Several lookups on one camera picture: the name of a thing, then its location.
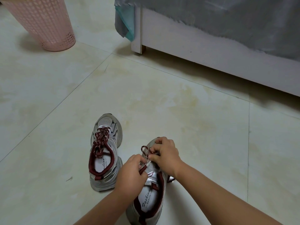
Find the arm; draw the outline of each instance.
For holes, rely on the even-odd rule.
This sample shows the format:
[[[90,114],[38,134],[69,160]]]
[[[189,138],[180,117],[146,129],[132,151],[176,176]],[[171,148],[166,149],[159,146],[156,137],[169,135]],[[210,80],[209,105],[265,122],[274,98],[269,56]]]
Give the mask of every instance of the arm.
[[[113,225],[125,212],[126,208],[140,194],[148,174],[139,174],[139,163],[146,162],[141,155],[133,155],[118,173],[115,189],[96,204],[74,225]]]
[[[149,155],[149,159],[178,180],[212,225],[281,224],[184,163],[173,140],[160,137],[155,143],[151,150],[160,156]]]

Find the laundry basket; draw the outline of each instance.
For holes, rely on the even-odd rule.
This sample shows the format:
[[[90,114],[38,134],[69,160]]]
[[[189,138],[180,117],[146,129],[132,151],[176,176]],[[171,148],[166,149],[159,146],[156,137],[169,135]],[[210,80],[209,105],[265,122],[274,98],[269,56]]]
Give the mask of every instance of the laundry basket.
[[[75,44],[64,0],[0,1],[45,50],[62,51]]]

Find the shoe insole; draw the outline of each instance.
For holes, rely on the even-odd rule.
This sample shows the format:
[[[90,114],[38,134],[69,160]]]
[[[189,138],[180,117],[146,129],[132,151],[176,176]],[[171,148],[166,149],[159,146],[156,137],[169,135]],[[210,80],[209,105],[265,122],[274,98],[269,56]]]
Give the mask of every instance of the shoe insole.
[[[141,193],[138,196],[138,199],[141,204],[141,210],[143,212],[150,211],[158,198],[158,193],[156,190],[152,189],[151,186],[144,186]]]
[[[101,158],[95,159],[95,170],[97,172],[102,172],[110,163],[109,155],[102,155]]]

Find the gray blanket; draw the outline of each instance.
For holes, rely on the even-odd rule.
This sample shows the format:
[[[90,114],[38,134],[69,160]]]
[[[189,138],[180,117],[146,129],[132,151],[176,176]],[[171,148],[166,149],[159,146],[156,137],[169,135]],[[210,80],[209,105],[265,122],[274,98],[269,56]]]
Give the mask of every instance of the gray blanket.
[[[115,0],[142,6],[236,40],[250,49],[300,61],[300,0]]]

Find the unlaced sneaker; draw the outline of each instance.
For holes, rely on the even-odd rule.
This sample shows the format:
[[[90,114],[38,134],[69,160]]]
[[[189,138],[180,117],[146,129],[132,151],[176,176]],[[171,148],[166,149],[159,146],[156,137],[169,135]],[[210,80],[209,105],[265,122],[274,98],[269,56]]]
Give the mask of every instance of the unlaced sneaker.
[[[155,144],[155,140],[142,147],[143,157],[146,159],[148,159],[149,149]],[[144,171],[148,174],[145,186],[126,210],[126,216],[132,225],[155,225],[163,207],[167,175],[155,162],[150,160],[141,167],[140,174]]]
[[[115,187],[118,171],[123,165],[117,148],[122,142],[122,127],[112,114],[103,114],[95,124],[91,136],[88,162],[91,187],[105,191]]]

